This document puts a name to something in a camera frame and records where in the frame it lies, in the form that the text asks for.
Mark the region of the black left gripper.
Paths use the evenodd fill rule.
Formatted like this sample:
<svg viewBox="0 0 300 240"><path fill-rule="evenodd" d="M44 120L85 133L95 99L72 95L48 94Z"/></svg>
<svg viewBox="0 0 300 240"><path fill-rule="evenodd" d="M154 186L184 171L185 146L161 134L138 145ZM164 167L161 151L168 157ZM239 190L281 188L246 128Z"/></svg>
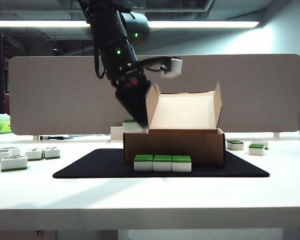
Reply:
<svg viewBox="0 0 300 240"><path fill-rule="evenodd" d="M152 82L147 79L143 69L135 69L122 72L111 81L115 87L115 97L131 115L131 117L142 127L149 126L146 94Z"/></svg>

